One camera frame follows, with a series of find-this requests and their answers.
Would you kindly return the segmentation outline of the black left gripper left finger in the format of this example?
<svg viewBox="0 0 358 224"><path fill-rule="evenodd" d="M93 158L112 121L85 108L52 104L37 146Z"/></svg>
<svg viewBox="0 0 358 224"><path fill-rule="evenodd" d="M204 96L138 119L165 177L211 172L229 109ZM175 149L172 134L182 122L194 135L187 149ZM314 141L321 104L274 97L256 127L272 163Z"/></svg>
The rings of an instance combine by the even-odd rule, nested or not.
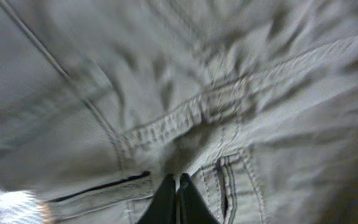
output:
<svg viewBox="0 0 358 224"><path fill-rule="evenodd" d="M175 187L173 174L166 175L137 224L175 224L177 212Z"/></svg>

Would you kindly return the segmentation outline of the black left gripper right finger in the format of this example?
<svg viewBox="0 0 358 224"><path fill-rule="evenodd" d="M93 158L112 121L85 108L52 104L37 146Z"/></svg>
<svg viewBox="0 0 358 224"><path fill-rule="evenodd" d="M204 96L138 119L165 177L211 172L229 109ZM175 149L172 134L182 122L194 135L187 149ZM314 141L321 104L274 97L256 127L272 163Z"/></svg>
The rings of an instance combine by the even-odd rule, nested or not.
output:
<svg viewBox="0 0 358 224"><path fill-rule="evenodd" d="M180 176L180 223L181 224L218 224L217 219L208 210L191 177L183 173Z"/></svg>

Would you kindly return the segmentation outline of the grey shorts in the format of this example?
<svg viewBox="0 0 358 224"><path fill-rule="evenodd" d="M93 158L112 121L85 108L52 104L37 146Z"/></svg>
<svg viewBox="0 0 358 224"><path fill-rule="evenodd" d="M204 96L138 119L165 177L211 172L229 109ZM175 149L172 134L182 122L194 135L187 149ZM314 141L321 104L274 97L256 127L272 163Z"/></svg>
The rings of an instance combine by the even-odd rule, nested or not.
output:
<svg viewBox="0 0 358 224"><path fill-rule="evenodd" d="M0 223L358 223L358 1L0 1Z"/></svg>

